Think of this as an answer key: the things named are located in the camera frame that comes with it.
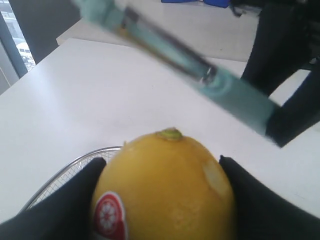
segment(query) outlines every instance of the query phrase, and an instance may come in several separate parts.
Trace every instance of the red sticker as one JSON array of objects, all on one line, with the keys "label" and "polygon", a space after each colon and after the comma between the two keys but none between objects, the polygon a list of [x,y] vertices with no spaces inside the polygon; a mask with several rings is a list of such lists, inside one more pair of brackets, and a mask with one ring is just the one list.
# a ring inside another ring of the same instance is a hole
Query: red sticker
[{"label": "red sticker", "polygon": [[93,229],[107,240],[127,240],[126,212],[121,198],[107,191],[97,201],[93,216]]}]

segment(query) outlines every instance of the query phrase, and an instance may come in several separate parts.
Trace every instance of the vegetable peeler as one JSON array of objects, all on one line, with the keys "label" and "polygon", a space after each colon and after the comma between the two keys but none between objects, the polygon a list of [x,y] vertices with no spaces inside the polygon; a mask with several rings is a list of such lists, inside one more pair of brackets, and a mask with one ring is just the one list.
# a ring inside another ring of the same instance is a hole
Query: vegetable peeler
[{"label": "vegetable peeler", "polygon": [[198,53],[145,19],[129,5],[114,0],[73,0],[81,16],[136,44],[143,51],[184,74],[185,81],[213,103],[262,136],[279,106],[228,70]]}]

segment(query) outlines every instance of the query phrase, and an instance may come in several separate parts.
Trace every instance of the lemon stem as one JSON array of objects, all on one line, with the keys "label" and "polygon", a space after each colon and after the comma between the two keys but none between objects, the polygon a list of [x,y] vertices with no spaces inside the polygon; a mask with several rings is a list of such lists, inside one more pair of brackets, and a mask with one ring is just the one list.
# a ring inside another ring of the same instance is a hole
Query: lemon stem
[{"label": "lemon stem", "polygon": [[182,133],[175,127],[164,129],[159,131],[157,134],[169,141],[178,141],[183,137]]}]

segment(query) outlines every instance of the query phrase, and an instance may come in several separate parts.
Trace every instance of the gray wall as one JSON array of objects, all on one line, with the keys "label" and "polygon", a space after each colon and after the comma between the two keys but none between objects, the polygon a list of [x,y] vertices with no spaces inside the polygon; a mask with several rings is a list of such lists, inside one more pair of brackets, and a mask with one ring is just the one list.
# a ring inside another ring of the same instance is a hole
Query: gray wall
[{"label": "gray wall", "polygon": [[36,63],[56,49],[56,38],[80,19],[70,0],[9,2]]}]

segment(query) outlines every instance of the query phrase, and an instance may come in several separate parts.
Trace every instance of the lemon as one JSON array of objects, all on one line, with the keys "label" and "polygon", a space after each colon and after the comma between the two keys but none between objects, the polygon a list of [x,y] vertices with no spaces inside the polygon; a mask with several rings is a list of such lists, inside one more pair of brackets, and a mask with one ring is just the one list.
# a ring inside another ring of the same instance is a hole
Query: lemon
[{"label": "lemon", "polygon": [[93,232],[108,240],[233,240],[235,208],[216,159],[169,128],[126,143],[104,168]]}]

